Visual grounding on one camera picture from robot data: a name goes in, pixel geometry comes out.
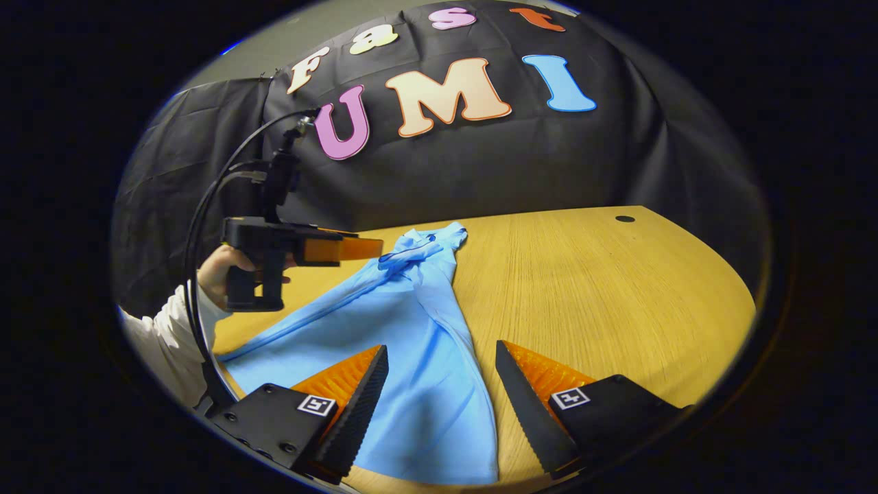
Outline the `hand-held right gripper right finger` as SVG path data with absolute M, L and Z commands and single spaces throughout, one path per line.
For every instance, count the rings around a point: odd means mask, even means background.
M 617 373 L 593 379 L 507 340 L 495 368 L 543 471 L 556 480 L 602 468 L 683 415 Z

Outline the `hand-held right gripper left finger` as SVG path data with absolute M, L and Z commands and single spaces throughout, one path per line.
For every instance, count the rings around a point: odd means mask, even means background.
M 263 384 L 210 417 L 252 452 L 331 485 L 349 475 L 389 373 L 375 345 L 291 388 Z

